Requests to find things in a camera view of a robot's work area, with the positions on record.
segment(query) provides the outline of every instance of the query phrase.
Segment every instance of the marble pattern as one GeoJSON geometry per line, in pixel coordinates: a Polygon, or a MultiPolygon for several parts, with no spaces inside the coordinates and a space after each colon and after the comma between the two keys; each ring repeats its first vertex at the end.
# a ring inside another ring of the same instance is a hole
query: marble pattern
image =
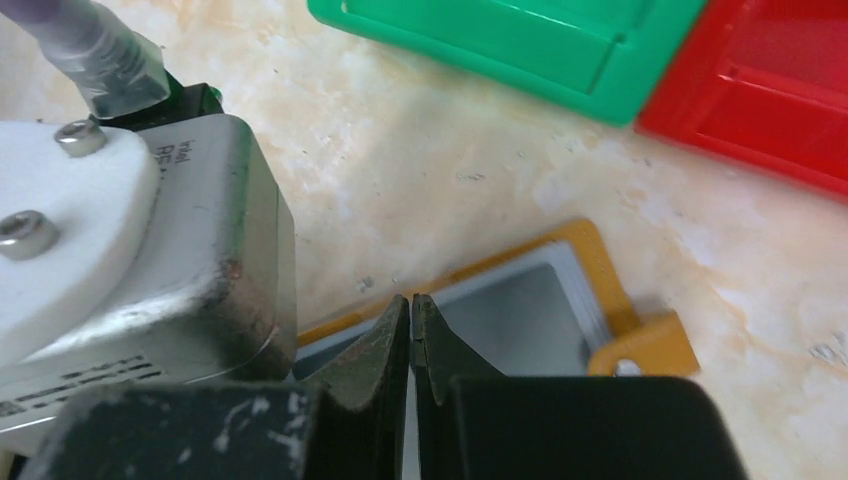
{"type": "MultiPolygon", "coordinates": [[[[335,31],[302,0],[103,3],[253,127],[297,224],[301,327],[585,216],[637,306],[680,313],[752,479],[848,471],[843,204],[335,31]]],[[[4,19],[0,88],[5,119],[86,113],[4,19]]]]}

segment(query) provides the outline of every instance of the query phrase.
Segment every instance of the metal bolt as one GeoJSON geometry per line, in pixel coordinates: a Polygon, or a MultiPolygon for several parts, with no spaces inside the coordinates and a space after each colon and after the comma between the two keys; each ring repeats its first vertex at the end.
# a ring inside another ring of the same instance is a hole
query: metal bolt
{"type": "Polygon", "coordinates": [[[77,120],[60,128],[53,140],[72,157],[90,155],[106,145],[106,134],[91,120],[77,120]]]}
{"type": "Polygon", "coordinates": [[[633,360],[623,358],[615,364],[616,377],[638,377],[642,375],[642,369],[633,360]]]}
{"type": "Polygon", "coordinates": [[[50,250],[59,229],[41,212],[25,210],[0,220],[0,255],[28,260],[50,250]]]}

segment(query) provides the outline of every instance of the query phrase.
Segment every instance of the red tray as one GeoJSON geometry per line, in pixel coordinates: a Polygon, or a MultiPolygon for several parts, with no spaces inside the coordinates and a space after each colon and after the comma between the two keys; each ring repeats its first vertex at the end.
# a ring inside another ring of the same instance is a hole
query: red tray
{"type": "Polygon", "coordinates": [[[636,128],[848,195],[848,1],[712,0],[636,128]]]}

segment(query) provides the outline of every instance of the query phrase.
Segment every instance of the screw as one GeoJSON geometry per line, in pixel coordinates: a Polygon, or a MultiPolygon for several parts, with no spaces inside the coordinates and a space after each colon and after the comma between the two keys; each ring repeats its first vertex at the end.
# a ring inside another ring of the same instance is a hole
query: screw
{"type": "Polygon", "coordinates": [[[0,255],[28,260],[50,250],[59,229],[41,212],[25,210],[0,220],[0,255]]]}
{"type": "Polygon", "coordinates": [[[90,155],[106,145],[106,134],[91,120],[71,122],[53,135],[53,140],[72,157],[90,155]]]}
{"type": "Polygon", "coordinates": [[[638,377],[642,375],[642,369],[633,360],[623,358],[615,364],[616,377],[638,377]]]}

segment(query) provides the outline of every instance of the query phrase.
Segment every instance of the marble tabletop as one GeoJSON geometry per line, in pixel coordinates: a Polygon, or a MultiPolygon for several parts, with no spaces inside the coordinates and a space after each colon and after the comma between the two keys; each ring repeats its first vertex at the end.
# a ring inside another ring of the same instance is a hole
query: marble tabletop
{"type": "MultiPolygon", "coordinates": [[[[301,328],[583,216],[679,312],[752,479],[848,472],[848,208],[325,27],[302,0],[104,1],[246,120],[297,225],[301,328]]],[[[75,88],[0,19],[0,118],[75,88]]]]}

